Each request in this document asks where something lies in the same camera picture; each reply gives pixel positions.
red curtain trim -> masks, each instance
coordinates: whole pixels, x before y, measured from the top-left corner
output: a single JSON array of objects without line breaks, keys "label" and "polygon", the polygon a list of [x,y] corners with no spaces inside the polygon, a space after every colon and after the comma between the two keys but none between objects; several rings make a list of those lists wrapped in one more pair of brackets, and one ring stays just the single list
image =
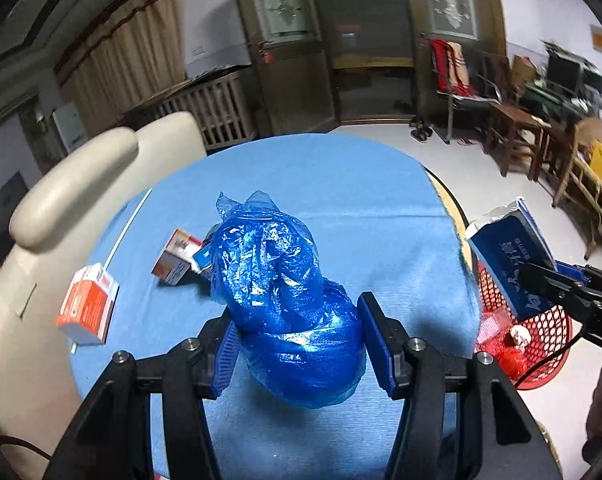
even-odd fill
[{"label": "red curtain trim", "polygon": [[[54,67],[54,72],[58,73],[63,68],[63,65],[65,65],[65,63],[67,63],[70,60],[70,58],[76,52],[76,50],[89,38],[89,36],[97,29],[97,27],[107,22],[107,20],[110,19],[110,16],[112,16],[112,14],[127,1],[128,0],[114,0],[105,8],[105,10],[103,10],[103,12],[101,12],[96,18],[94,18],[94,20],[90,22],[87,28],[85,28],[85,30],[81,34],[79,34],[78,37],[63,51],[61,59],[59,59],[58,63]],[[124,23],[128,22],[132,18],[132,16],[134,16],[139,10],[143,10],[148,5],[151,5],[152,3],[157,1],[158,0],[150,0],[149,2],[146,2],[146,4],[143,7],[135,8],[129,16],[127,16],[126,18],[124,18],[116,24],[116,27],[112,29],[108,36],[102,39],[111,38],[111,35],[114,33],[114,31]],[[100,41],[101,40],[99,40],[96,45],[91,47],[90,52],[100,44]],[[70,73],[76,70],[76,68],[84,61],[85,57],[87,57],[87,55],[81,58],[81,61],[79,61],[77,65],[72,68]]]}]

beige curtain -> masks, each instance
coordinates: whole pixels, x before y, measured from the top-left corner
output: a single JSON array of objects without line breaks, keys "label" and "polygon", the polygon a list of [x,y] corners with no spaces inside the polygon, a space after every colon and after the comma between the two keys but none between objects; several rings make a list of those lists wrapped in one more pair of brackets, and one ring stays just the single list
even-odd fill
[{"label": "beige curtain", "polygon": [[57,67],[88,134],[185,80],[182,7],[182,0],[127,0]]}]

round table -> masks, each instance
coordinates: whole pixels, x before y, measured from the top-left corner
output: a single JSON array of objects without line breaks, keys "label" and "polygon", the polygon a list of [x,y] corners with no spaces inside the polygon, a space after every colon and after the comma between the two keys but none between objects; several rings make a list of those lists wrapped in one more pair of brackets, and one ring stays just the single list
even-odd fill
[{"label": "round table", "polygon": [[[454,220],[423,167],[366,139],[303,134],[249,142],[208,156],[153,187],[118,247],[109,271],[120,290],[105,345],[71,356],[85,397],[112,354],[163,354],[198,334],[223,306],[200,282],[166,286],[150,271],[179,227],[203,237],[219,221],[220,192],[243,202],[270,194],[303,221],[322,274],[350,298],[370,290],[389,317],[440,351],[470,356],[479,320],[476,284]],[[103,263],[143,194],[111,221],[89,263]],[[161,402],[152,396],[154,468],[167,475]],[[454,399],[447,399],[451,415]],[[402,403],[376,383],[370,363],[346,402],[320,410],[285,404],[264,390],[239,359],[230,386],[206,401],[210,436],[224,479],[382,478]],[[446,433],[454,417],[446,418]]]}]

bolt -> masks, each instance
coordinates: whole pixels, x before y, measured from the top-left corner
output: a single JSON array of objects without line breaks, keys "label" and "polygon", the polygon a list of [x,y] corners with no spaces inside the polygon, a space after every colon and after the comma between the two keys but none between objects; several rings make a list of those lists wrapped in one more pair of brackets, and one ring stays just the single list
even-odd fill
[{"label": "bolt", "polygon": [[425,348],[427,348],[428,344],[423,341],[423,339],[421,339],[420,337],[413,337],[411,339],[408,339],[408,348],[410,348],[410,350],[413,350],[415,352],[420,352],[421,350],[425,350]]},{"label": "bolt", "polygon": [[491,365],[494,362],[494,357],[492,357],[492,354],[487,352],[478,352],[478,354],[476,354],[476,359],[482,365]]},{"label": "bolt", "polygon": [[125,350],[119,350],[118,352],[114,352],[114,355],[112,356],[112,360],[117,364],[117,365],[122,365],[123,363],[125,363],[128,359],[130,358],[130,354],[127,353]]},{"label": "bolt", "polygon": [[188,352],[198,350],[200,346],[201,342],[196,337],[188,337],[181,343],[181,348],[187,350]]}]

knotted plastic bag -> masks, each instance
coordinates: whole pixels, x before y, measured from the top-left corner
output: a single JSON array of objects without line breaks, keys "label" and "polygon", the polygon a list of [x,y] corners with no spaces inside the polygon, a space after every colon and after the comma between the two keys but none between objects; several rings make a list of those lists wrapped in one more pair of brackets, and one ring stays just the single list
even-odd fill
[{"label": "knotted plastic bag", "polygon": [[261,191],[245,204],[221,193],[216,208],[211,293],[232,313],[248,368],[294,406],[343,402],[366,371],[363,326],[345,289],[322,277],[308,228]]}]

